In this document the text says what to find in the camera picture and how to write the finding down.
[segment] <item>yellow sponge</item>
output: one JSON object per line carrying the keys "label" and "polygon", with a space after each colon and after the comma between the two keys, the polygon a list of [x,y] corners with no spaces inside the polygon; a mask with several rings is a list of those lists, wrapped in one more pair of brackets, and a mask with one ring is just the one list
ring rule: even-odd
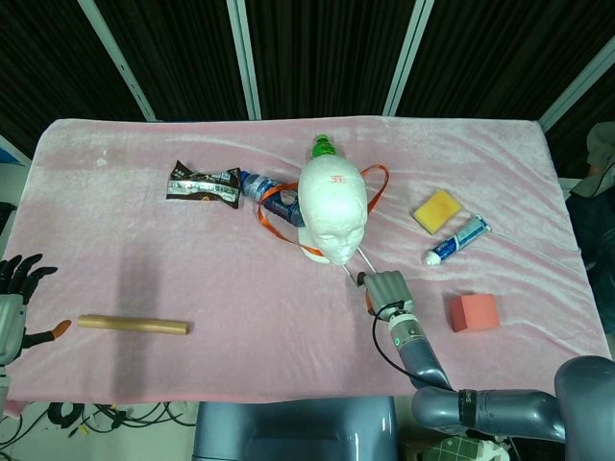
{"label": "yellow sponge", "polygon": [[461,209],[461,204],[451,197],[451,194],[444,189],[439,189],[419,209],[414,211],[414,219],[427,232],[434,234]]}

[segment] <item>green bottle cap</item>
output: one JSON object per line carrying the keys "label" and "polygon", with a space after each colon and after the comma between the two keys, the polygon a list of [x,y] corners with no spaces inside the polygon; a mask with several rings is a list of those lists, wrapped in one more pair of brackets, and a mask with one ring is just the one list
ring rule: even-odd
{"label": "green bottle cap", "polygon": [[316,136],[316,144],[314,144],[311,150],[311,157],[317,158],[324,155],[335,156],[337,152],[335,146],[329,141],[329,137],[324,133],[320,133]]}

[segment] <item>person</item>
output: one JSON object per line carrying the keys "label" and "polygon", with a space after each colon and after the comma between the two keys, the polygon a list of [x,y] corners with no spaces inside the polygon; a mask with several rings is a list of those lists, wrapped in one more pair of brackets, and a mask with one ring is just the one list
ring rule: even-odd
{"label": "person", "polygon": [[615,121],[587,135],[589,174],[566,201],[606,334],[615,333]]}

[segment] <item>pink towel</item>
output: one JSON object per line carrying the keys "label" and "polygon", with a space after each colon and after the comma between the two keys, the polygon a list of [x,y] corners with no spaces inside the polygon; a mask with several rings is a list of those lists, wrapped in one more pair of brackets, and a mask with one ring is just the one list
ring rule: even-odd
{"label": "pink towel", "polygon": [[[372,317],[342,268],[275,238],[242,199],[165,199],[180,159],[294,181],[328,133],[391,181],[362,248],[400,270],[454,388],[553,391],[580,354],[608,356],[545,138],[536,123],[352,117],[238,123],[60,120],[42,136],[7,255],[44,253],[30,332],[81,314],[189,321],[187,336],[83,329],[25,351],[13,400],[139,402],[399,395],[413,389],[376,353]],[[382,177],[368,179],[373,194]],[[444,187],[466,208],[436,236],[410,217]],[[437,267],[425,251],[479,213],[493,232]],[[288,235],[293,229],[272,217]],[[353,271],[365,269],[356,258]],[[450,299],[496,296],[502,326],[453,333]],[[397,360],[385,325],[378,333]]]}

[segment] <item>plastic bottle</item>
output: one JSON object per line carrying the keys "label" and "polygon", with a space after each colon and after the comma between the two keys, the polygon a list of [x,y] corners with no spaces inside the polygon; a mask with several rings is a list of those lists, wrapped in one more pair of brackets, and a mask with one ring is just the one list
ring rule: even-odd
{"label": "plastic bottle", "polygon": [[[241,192],[257,203],[260,202],[260,198],[268,189],[280,184],[280,182],[265,176],[248,173],[247,171],[241,172]],[[277,192],[265,200],[263,205],[296,228],[305,226],[304,218],[299,209],[297,191],[283,190]]]}
{"label": "plastic bottle", "polygon": [[316,144],[311,149],[311,157],[317,158],[325,155],[336,156],[337,151],[326,134],[318,134],[316,136]]}

